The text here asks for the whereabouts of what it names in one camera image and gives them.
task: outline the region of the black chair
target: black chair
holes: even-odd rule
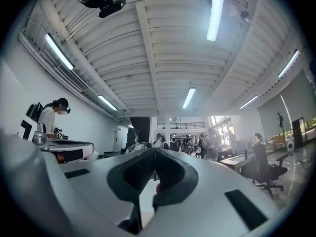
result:
[[[280,188],[281,191],[283,191],[283,185],[275,185],[273,181],[277,180],[279,176],[287,172],[287,168],[282,167],[282,163],[283,160],[288,157],[288,154],[280,156],[276,159],[279,162],[279,165],[269,165],[266,155],[266,148],[264,147],[264,145],[259,144],[254,146],[253,151],[257,160],[257,168],[252,183],[255,183],[255,181],[260,183],[256,184],[256,186],[262,187],[264,190],[267,190],[270,196],[273,198],[271,189]]]

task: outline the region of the table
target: table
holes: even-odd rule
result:
[[[245,159],[245,155],[239,155],[229,159],[221,160],[219,161],[219,163],[222,163],[227,167],[231,168],[232,170],[239,172],[242,166],[246,165],[248,162],[251,162],[254,159],[254,154],[249,154],[248,159]]]

